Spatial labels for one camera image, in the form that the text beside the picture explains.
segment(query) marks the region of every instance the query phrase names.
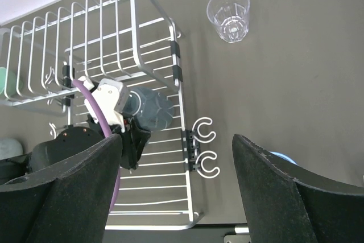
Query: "dish rack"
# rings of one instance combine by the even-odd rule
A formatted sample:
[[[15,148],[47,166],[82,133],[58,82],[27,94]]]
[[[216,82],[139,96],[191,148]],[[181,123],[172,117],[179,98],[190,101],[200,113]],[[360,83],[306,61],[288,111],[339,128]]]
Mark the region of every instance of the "dish rack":
[[[128,87],[158,90],[173,102],[172,124],[152,133],[138,169],[121,170],[119,197],[106,229],[190,228],[203,216],[194,209],[190,173],[205,178],[220,173],[218,167],[204,166],[216,153],[201,152],[200,147],[216,137],[213,131],[200,131],[212,120],[200,118],[191,130],[186,127],[177,43],[182,36],[157,0],[73,2],[70,8],[0,29],[0,61],[7,69],[6,100],[0,104],[52,115],[54,138],[68,126],[87,126],[88,111],[82,94],[71,85],[74,78],[107,77]],[[9,71],[16,74],[13,96],[6,92]]]

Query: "dark gray countertop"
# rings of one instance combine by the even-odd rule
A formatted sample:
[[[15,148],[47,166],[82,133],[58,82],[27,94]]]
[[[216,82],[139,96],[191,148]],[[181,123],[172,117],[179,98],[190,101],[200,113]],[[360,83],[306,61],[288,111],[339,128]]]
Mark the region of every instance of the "dark gray countertop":
[[[231,139],[268,150],[341,182],[362,185],[364,0],[251,0],[250,31],[222,41],[209,0],[159,0],[180,42],[190,126],[214,119],[221,174],[204,181],[203,223],[244,223]]]

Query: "green object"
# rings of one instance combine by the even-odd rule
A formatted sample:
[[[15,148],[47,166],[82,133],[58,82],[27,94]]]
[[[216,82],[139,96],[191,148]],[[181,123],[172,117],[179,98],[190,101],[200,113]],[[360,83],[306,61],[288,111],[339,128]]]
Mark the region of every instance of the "green object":
[[[6,68],[0,67],[0,99],[7,100],[5,96],[5,78]],[[23,82],[19,80],[20,89],[23,87]],[[16,94],[16,74],[13,71],[9,71],[7,79],[7,95],[9,97]]]

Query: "black clip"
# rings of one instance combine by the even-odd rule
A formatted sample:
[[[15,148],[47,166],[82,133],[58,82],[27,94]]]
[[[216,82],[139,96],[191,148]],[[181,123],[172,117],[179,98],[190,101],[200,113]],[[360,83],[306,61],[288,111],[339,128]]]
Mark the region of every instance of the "black clip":
[[[181,58],[180,45],[176,41],[171,41],[169,44],[171,45],[171,54],[175,54],[178,58]]]
[[[71,85],[71,67],[69,65],[64,65],[62,67],[62,74],[63,74],[63,85],[67,88],[70,88]],[[75,68],[72,68],[72,75],[75,77]],[[74,99],[75,95],[69,95],[63,98],[62,103],[66,106],[71,105],[71,99]]]
[[[188,158],[188,163],[185,164],[185,169],[189,171],[196,171],[200,166],[196,163],[196,159],[201,153],[201,147],[199,141],[193,141],[194,136],[197,136],[197,131],[181,131],[183,157]]]
[[[172,67],[172,72],[173,72],[173,80],[178,79],[181,82],[183,82],[182,69],[179,65],[174,65]]]

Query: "white rack frame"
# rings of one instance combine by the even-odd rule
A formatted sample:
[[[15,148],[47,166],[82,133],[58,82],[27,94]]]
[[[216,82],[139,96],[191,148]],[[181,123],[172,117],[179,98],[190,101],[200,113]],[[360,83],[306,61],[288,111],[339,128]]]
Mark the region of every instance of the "white rack frame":
[[[131,27],[130,28],[125,28],[123,30],[119,29],[119,3],[123,2],[123,1],[130,1],[130,9],[131,9]],[[77,92],[76,88],[72,88],[72,87],[68,87],[66,85],[64,85],[61,80],[60,80],[60,72],[59,72],[59,66],[60,64],[65,64],[65,65],[69,65],[69,67],[72,69],[74,68],[75,65],[80,65],[83,67],[83,70],[77,71],[78,73],[82,73],[83,75],[87,76],[87,77],[97,77],[97,76],[105,76],[105,77],[110,77],[113,79],[116,79],[118,81],[123,81],[124,83],[128,83],[131,80],[135,80],[138,79],[140,77],[143,76],[150,76],[152,78],[152,80],[148,80],[148,81],[142,81],[139,83],[133,83],[130,84],[131,86],[134,85],[142,85],[144,83],[150,83],[152,81],[157,81],[159,83],[162,84],[162,86],[158,87],[158,88],[154,88],[154,90],[162,90],[162,89],[169,89],[173,91],[172,95],[169,95],[168,97],[178,97],[178,104],[175,105],[176,108],[179,108],[180,111],[180,115],[176,116],[176,119],[180,120],[180,125],[177,127],[173,127],[173,128],[168,128],[165,130],[182,130],[185,131],[186,130],[186,120],[185,120],[185,110],[184,110],[184,99],[183,99],[183,85],[181,84],[181,81],[178,79],[178,77],[175,77],[174,80],[170,80],[171,78],[173,78],[173,74],[171,75],[166,75],[163,76],[161,73],[159,73],[158,70],[160,69],[166,69],[166,68],[172,68],[172,66],[176,66],[176,65],[180,65],[180,60],[179,57],[177,56],[177,54],[175,52],[172,52],[170,57],[172,58],[172,65],[168,65],[165,67],[159,67],[159,68],[152,68],[151,66],[149,66],[150,63],[155,62],[156,60],[153,61],[144,61],[144,57],[147,54],[159,51],[158,50],[154,50],[154,51],[150,51],[150,52],[145,52],[142,53],[141,49],[142,48],[146,48],[149,46],[153,46],[156,45],[158,43],[164,42],[164,41],[171,41],[171,42],[177,42],[177,36],[180,37],[181,33],[179,32],[179,34],[177,35],[177,31],[176,31],[176,25],[174,23],[174,21],[166,14],[166,12],[162,9],[162,7],[158,4],[157,0],[149,0],[152,5],[157,9],[158,13],[161,15],[160,18],[148,21],[148,22],[144,22],[144,23],[139,23],[139,17],[138,17],[138,0],[100,0],[99,2],[96,0],[85,0],[85,5],[82,5],[78,2],[73,2],[71,4],[71,10],[65,8],[65,7],[59,7],[57,13],[53,13],[51,11],[47,12],[45,14],[45,17],[35,17],[33,19],[32,22],[29,21],[24,21],[23,24],[21,26],[12,26],[12,28],[10,29],[0,29],[0,46],[3,44],[3,40],[4,37],[6,35],[9,36],[9,47],[8,47],[8,52],[7,52],[7,62],[6,62],[6,68],[7,68],[7,73],[6,73],[6,83],[5,83],[5,96],[7,97],[7,100],[0,100],[0,104],[1,105],[7,105],[7,106],[14,106],[17,108],[23,108],[26,110],[30,110],[30,111],[34,111],[34,112],[40,112],[40,113],[46,113],[46,114],[51,114],[54,116],[66,116],[67,118],[67,124],[68,125],[84,125],[85,122],[81,121],[81,122],[75,122],[75,118],[82,115],[86,115],[87,112],[83,112],[83,113],[77,113],[75,112],[74,108],[82,108],[84,105],[83,104],[79,104],[79,105],[71,105],[71,106],[64,106],[62,105],[62,109],[60,109],[59,111],[55,111],[55,110],[50,110],[48,108],[48,106],[50,104],[52,104],[52,100],[56,99],[59,101],[59,99],[65,97],[65,96],[70,96],[73,95]],[[111,34],[107,34],[104,35],[103,33],[103,14],[104,11],[103,9],[106,8],[107,6],[112,6],[114,5],[115,7],[115,32],[111,33]],[[61,13],[65,11],[67,12],[69,15],[67,16],[61,16]],[[100,13],[100,37],[96,38],[96,39],[92,39],[89,40],[88,37],[88,29],[89,29],[89,14],[92,11],[99,11]],[[84,25],[84,42],[80,43],[80,44],[74,44],[74,21],[75,18],[78,17],[85,17],[85,25]],[[64,50],[64,52],[61,53],[60,51],[60,31],[61,31],[61,27],[60,25],[63,22],[67,22],[70,21],[70,25],[71,25],[71,29],[70,29],[70,44],[69,47],[66,48]],[[150,25],[153,25],[155,23],[159,23],[159,22],[166,22],[168,24],[168,29],[169,29],[169,36],[162,38],[162,39],[158,39],[155,40],[153,42],[149,42],[146,44],[141,44],[140,42],[140,28],[144,28]],[[47,34],[48,34],[48,30],[50,30],[52,27],[56,27],[56,42],[55,42],[55,51],[50,50],[47,47]],[[43,36],[43,44],[37,43],[35,41],[35,34],[37,32],[43,32],[44,36]],[[125,50],[120,50],[119,48],[119,36],[122,34],[126,34],[127,32],[131,32],[132,34],[132,48],[128,48]],[[117,50],[115,53],[112,54],[108,54],[108,55],[104,55],[104,42],[107,41],[108,39],[116,39],[116,47]],[[16,92],[17,92],[17,96],[16,97],[10,97],[7,93],[7,86],[8,86],[8,80],[9,80],[9,69],[11,68],[11,65],[13,65],[11,63],[11,60],[14,56],[12,56],[12,51],[13,51],[13,40],[14,39],[18,39],[20,40],[20,47],[19,47],[19,52],[17,53],[19,55],[18,59],[18,65],[17,65],[17,83],[16,83]],[[24,94],[22,91],[20,91],[20,83],[19,83],[19,79],[20,79],[20,72],[22,70],[22,67],[24,67],[24,65],[22,64],[22,60],[24,58],[24,56],[22,56],[24,50],[23,50],[23,45],[24,43],[27,43],[30,45],[30,56],[29,56],[29,69],[28,69],[28,81],[27,81],[27,94]],[[89,59],[88,56],[88,47],[95,45],[95,44],[99,44],[100,45],[100,55],[99,57],[93,58],[93,59]],[[34,49],[39,49],[43,51],[43,56],[42,56],[42,64],[41,64],[41,71],[40,71],[40,75],[41,75],[41,84],[43,87],[43,92],[40,91],[36,91],[34,89],[34,87],[32,87],[32,80],[34,78],[33,76],[33,70],[36,67],[35,65],[33,65],[33,51]],[[84,48],[84,59],[80,58],[79,56],[74,55],[74,51]],[[170,47],[164,47],[161,48],[161,50],[165,50],[168,49]],[[124,59],[121,59],[121,53],[127,53],[127,52],[132,52],[133,56],[132,57],[127,57]],[[52,56],[52,58],[54,58],[55,63],[54,63],[54,68],[53,70],[51,69],[50,73],[46,74],[46,59],[47,59],[47,55]],[[115,55],[117,57],[116,61],[113,62],[105,62],[104,59],[107,57],[110,57],[111,55]],[[123,67],[122,65],[122,61],[124,60],[129,60],[129,59],[134,59],[135,61],[135,65],[129,66],[129,67]],[[100,64],[98,66],[93,66],[90,67],[89,64],[94,62],[94,61],[99,61]],[[115,71],[106,71],[105,67],[108,67],[112,64],[116,64],[118,66],[118,69]],[[134,72],[134,73],[129,73],[128,71],[126,71],[127,69],[130,68],[138,68],[139,71],[138,72]],[[101,73],[99,75],[95,75],[92,73],[92,70],[94,69],[100,69]],[[111,73],[114,72],[118,72],[120,75],[119,76],[111,76]],[[48,85],[51,81],[53,81],[53,87],[51,87],[50,85]],[[32,104],[35,102],[42,102],[45,101],[47,102],[47,106],[45,107],[34,107]],[[57,133],[59,132],[59,130],[63,129],[63,127],[56,127],[53,123],[49,124],[51,126],[51,134],[56,137]],[[176,145],[176,149],[174,150],[170,150],[170,151],[161,151],[159,153],[149,153],[149,154],[145,154],[144,156],[151,156],[154,154],[162,154],[162,153],[182,153],[184,156],[181,156],[181,160],[180,161],[175,161],[175,162],[156,162],[156,163],[150,163],[150,164],[140,164],[140,167],[143,166],[148,166],[148,165],[166,165],[166,164],[179,164],[179,165],[183,165],[185,171],[184,172],[179,172],[179,173],[175,173],[175,174],[152,174],[152,175],[142,175],[142,176],[130,176],[127,178],[121,178],[123,179],[147,179],[147,178],[158,178],[158,177],[166,177],[166,176],[184,176],[185,177],[185,184],[183,185],[170,185],[170,186],[154,186],[154,187],[135,187],[135,188],[120,188],[120,191],[138,191],[138,190],[152,190],[152,189],[159,189],[159,188],[185,188],[186,189],[186,197],[183,197],[181,199],[172,199],[172,200],[165,200],[165,201],[158,201],[158,202],[151,202],[151,203],[144,203],[141,205],[148,205],[148,204],[154,204],[154,205],[158,205],[158,204],[167,204],[167,203],[179,203],[182,201],[186,201],[187,202],[187,208],[184,210],[171,210],[171,211],[166,211],[166,210],[160,210],[160,211],[145,211],[145,210],[140,210],[140,211],[111,211],[110,215],[111,216],[115,216],[115,215],[122,215],[122,216],[150,216],[150,215],[155,215],[155,216],[177,216],[177,217],[184,217],[184,216],[188,216],[187,220],[186,220],[186,224],[184,225],[107,225],[106,229],[123,229],[123,230],[181,230],[181,229],[187,229],[190,228],[192,226],[194,226],[199,219],[202,218],[202,213],[201,212],[196,212],[193,209],[193,204],[192,204],[192,194],[191,194],[191,179],[190,179],[190,171],[189,171],[189,158],[188,156],[186,156],[186,148],[183,148],[182,146],[182,142],[187,142],[187,140],[181,139],[181,138],[174,138],[174,139],[164,139],[161,141],[155,141],[155,142],[150,142],[148,145],[154,145],[154,144],[158,144],[158,143],[164,143],[164,142],[176,142],[178,143],[178,145]],[[196,154],[195,155],[197,158],[197,161],[200,159],[200,155]],[[206,169],[204,169],[203,167],[203,162],[204,159],[201,159],[201,170],[205,171],[205,172],[211,172],[214,171],[215,168],[211,171],[208,171]],[[125,206],[130,206],[130,205],[140,205],[140,204],[124,204]]]

